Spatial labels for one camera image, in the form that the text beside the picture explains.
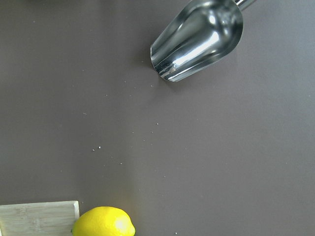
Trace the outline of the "steel scoop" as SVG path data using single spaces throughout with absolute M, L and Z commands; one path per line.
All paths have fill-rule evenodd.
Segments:
M 252 0 L 192 0 L 150 48 L 153 68 L 168 82 L 178 82 L 231 53 L 239 44 L 242 12 Z

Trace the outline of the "yellow lemon near board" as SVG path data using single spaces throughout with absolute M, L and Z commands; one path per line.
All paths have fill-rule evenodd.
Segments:
M 99 206 L 82 214 L 71 233 L 73 236 L 133 236 L 136 230 L 129 215 L 122 209 Z

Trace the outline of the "bamboo cutting board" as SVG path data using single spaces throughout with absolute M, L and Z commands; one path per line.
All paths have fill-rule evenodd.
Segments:
M 78 201 L 0 206 L 2 236 L 70 236 L 79 218 Z

